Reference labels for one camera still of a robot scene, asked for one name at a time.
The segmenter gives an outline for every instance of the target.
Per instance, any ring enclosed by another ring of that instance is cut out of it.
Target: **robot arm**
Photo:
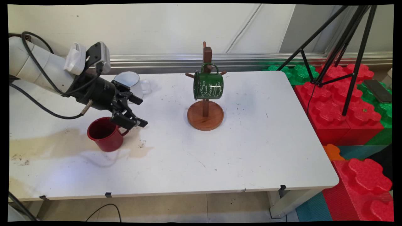
[[[142,103],[142,99],[133,95],[126,85],[117,81],[108,82],[99,77],[101,73],[107,73],[110,70],[109,50],[103,42],[94,44],[86,51],[85,59],[88,60],[85,64],[80,62],[84,64],[84,69],[79,75],[63,70],[66,64],[64,58],[33,43],[27,42],[26,44],[55,87],[43,75],[25,48],[23,40],[19,37],[8,39],[10,75],[34,83],[63,97],[73,96],[77,102],[87,105],[85,109],[93,107],[98,110],[108,110],[112,113],[111,122],[125,129],[136,126],[145,127],[148,124],[147,121],[136,117],[127,104],[127,100],[129,100],[139,105]],[[97,76],[86,72],[91,65],[95,65]]]

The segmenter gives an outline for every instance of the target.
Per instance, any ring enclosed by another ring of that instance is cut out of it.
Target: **table leg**
[[[322,191],[322,189],[290,190],[281,199],[274,202],[271,208],[269,208],[272,218],[284,217],[286,214],[296,209],[299,205],[303,204],[320,191]],[[268,196],[277,197],[273,194],[274,192],[277,193],[277,191],[268,191]]]

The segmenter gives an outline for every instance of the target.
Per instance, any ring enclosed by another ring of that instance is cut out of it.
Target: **floor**
[[[123,222],[286,222],[286,217],[271,219],[266,192],[44,201],[38,217],[41,220],[85,221],[108,203],[118,206]],[[119,217],[116,208],[109,205],[89,221],[118,222]],[[287,215],[287,221],[299,221],[295,211]]]

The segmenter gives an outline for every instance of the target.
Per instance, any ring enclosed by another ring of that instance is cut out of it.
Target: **mug handle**
[[[120,133],[122,136],[125,136],[125,135],[127,135],[128,132],[130,132],[130,130],[128,129],[128,130],[124,131],[124,133],[122,133],[122,132],[120,132],[119,128],[117,128],[117,130],[119,131],[119,133]]]
[[[151,93],[151,83],[148,80],[141,80],[140,83],[141,84],[148,84],[148,89],[143,90],[142,92],[144,94],[150,94]]]
[[[219,74],[218,67],[217,67],[215,64],[213,64],[213,63],[205,63],[205,64],[203,64],[203,65],[201,66],[201,72],[204,71],[204,66],[205,66],[205,65],[212,65],[212,66],[214,66],[214,67],[216,68],[216,74],[212,74],[212,75],[217,75],[217,74]]]

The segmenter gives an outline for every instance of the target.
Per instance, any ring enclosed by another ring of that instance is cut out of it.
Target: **wooden mug stand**
[[[206,42],[203,42],[203,64],[211,63],[212,61],[212,49],[207,47]],[[211,73],[212,66],[207,65],[204,68],[204,72]],[[186,73],[188,77],[194,78],[192,74]],[[209,131],[216,129],[224,119],[224,111],[217,103],[209,101],[209,99],[203,99],[202,101],[195,102],[190,106],[187,111],[187,119],[189,123],[196,129],[202,131]]]

